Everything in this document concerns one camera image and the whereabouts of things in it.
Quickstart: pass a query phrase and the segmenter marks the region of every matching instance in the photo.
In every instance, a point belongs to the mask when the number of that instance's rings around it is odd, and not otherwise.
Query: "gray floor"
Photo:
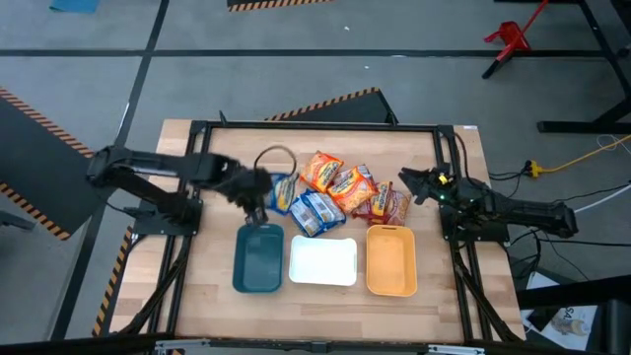
[[[607,2],[591,3],[614,47],[631,42]],[[102,2],[95,15],[74,15],[52,13],[40,0],[4,0],[0,48],[144,48],[158,5],[157,0],[110,0]],[[158,48],[488,49],[499,44],[484,43],[484,36],[502,21],[523,23],[533,9],[491,0],[337,0],[231,14],[222,1],[180,0],[172,1]],[[597,48],[575,6],[551,6],[528,40],[536,48]],[[139,62],[5,57],[0,58],[0,85],[99,149],[116,135]],[[542,119],[590,120],[622,98],[613,72],[601,59],[516,59],[492,80],[483,81],[480,74],[489,63],[473,58],[156,58],[127,146],[154,149],[165,118],[216,118],[221,109],[229,119],[260,119],[379,87],[402,122],[477,125],[489,170],[505,172],[518,169],[526,159],[553,167],[597,148],[594,136],[541,135],[534,124]],[[553,200],[615,186],[630,177],[631,155],[618,149],[559,174],[525,179],[517,197]],[[494,187],[510,192],[513,184]],[[629,243],[629,196],[581,214],[581,233],[575,239]],[[133,199],[117,194],[111,202],[126,205]],[[4,196],[0,208],[20,213]],[[129,223],[111,210],[105,213],[70,336],[89,336]],[[521,230],[512,228],[515,236]],[[1,343],[46,337],[80,238],[78,232],[61,243],[40,228],[27,234],[0,229]],[[620,248],[558,249],[593,279],[631,270],[631,260]],[[532,252],[529,242],[510,249],[516,257]],[[541,266],[581,279],[548,246]]]

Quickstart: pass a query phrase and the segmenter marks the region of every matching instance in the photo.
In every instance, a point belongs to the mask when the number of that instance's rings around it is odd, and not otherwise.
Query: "yellow cable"
[[[624,137],[624,138],[622,138],[622,139],[620,139],[620,140],[616,140],[615,142],[613,142],[613,143],[611,143],[609,145],[601,147],[600,149],[596,149],[593,152],[588,153],[588,154],[584,155],[583,157],[577,158],[577,159],[573,160],[572,162],[566,163],[566,164],[564,164],[564,165],[562,165],[560,167],[556,167],[556,168],[553,168],[553,169],[540,168],[539,172],[540,173],[556,173],[556,172],[561,171],[561,170],[563,170],[563,169],[565,169],[565,168],[567,168],[567,167],[569,167],[569,166],[571,166],[573,164],[579,163],[579,162],[591,157],[592,155],[600,153],[600,152],[602,152],[605,149],[609,149],[611,147],[615,147],[618,144],[623,143],[623,142],[625,142],[625,141],[627,141],[629,139],[631,139],[631,134],[626,136],[626,137]]]

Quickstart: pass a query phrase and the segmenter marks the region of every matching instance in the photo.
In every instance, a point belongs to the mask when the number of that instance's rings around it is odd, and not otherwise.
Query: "wooden table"
[[[188,120],[165,121],[157,151],[183,155]],[[457,127],[467,145],[470,174],[487,180],[486,164],[475,127]],[[215,128],[210,151],[230,155],[251,166],[260,151],[272,144],[293,150],[299,168],[316,150],[344,160],[350,168],[366,163],[377,181],[398,179],[401,167],[434,167],[432,136],[418,132],[311,131]],[[447,144],[444,151],[449,152]],[[291,161],[283,152],[270,152],[260,162],[270,171],[288,172]],[[176,180],[152,177],[164,189],[175,190]],[[237,229],[244,223],[243,211],[215,192],[204,191],[204,211],[199,233],[193,239],[176,335],[256,339],[328,339],[366,341],[460,342],[461,325],[455,278],[448,244],[443,240],[438,206],[427,201],[410,205],[406,226],[416,236],[418,292],[409,298],[382,297],[366,287],[366,231],[363,220],[319,238],[353,238],[358,244],[358,277],[351,287],[295,284],[287,265],[292,238],[298,228],[289,217],[270,212],[270,222],[285,231],[283,285],[272,294],[241,294],[232,285]],[[165,237],[148,237],[128,256],[113,312],[110,331],[129,323],[156,286]],[[495,243],[477,243],[486,296],[513,332],[524,337],[509,261]],[[171,295],[165,305],[171,302]],[[473,330],[480,337],[475,302],[469,296]],[[167,322],[163,307],[159,329]]]

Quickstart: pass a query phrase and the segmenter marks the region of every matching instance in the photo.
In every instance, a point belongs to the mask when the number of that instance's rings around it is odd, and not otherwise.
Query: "snack bag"
[[[265,196],[265,207],[286,216],[294,203],[298,175],[271,173],[272,190]]]
[[[364,176],[364,178],[367,178],[368,180],[370,180],[373,184],[375,184],[375,181],[373,180],[373,175],[371,175],[371,172],[368,171],[368,167],[366,167],[366,165],[362,164],[361,166],[357,166],[357,169],[359,169],[359,173],[361,175]],[[343,172],[340,172],[338,175],[336,175],[333,178],[333,183],[332,185],[337,185],[340,184],[344,178],[346,178],[347,175],[349,175],[351,173],[352,169],[349,170],[345,170]]]
[[[344,162],[341,160],[318,151],[305,165],[300,179],[317,191],[326,192],[342,165]]]
[[[324,232],[324,226],[316,217],[316,213],[300,198],[296,198],[289,210],[294,222],[307,237],[312,238]]]
[[[370,218],[371,217],[371,201],[368,200],[351,212],[353,218]]]
[[[393,191],[387,205],[386,219],[383,224],[390,226],[404,226],[407,208],[410,205],[410,196],[403,192]]]
[[[376,217],[384,217],[389,202],[392,181],[384,181],[377,184],[378,193],[371,197],[371,214]]]
[[[407,208],[410,205],[410,196],[403,192],[391,190],[384,216],[372,214],[370,202],[362,204],[353,211],[353,217],[366,219],[369,225],[404,226]]]
[[[315,216],[329,230],[340,223],[346,222],[344,212],[337,207],[331,197],[325,193],[315,191],[307,191],[300,198],[305,204],[311,207],[315,212]]]
[[[364,177],[359,167],[346,174],[342,182],[330,187],[328,194],[345,213],[351,213],[360,204],[377,194],[373,183]]]

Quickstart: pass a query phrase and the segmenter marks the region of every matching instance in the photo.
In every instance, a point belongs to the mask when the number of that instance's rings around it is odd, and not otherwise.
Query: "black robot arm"
[[[187,193],[166,192],[137,174],[181,178],[201,189],[217,191],[243,208],[248,224],[267,221],[263,197],[272,187],[269,173],[219,154],[178,157],[106,147],[92,158],[87,178],[95,187],[121,188],[154,204],[172,223],[186,224],[199,217],[200,201],[193,201]]]
[[[509,198],[480,180],[449,176],[449,170],[449,165],[422,172],[403,168],[399,177],[416,196],[416,204],[432,198],[452,207],[460,214],[463,228],[475,229],[493,222],[535,227],[562,238],[578,233],[574,211],[563,202]]]

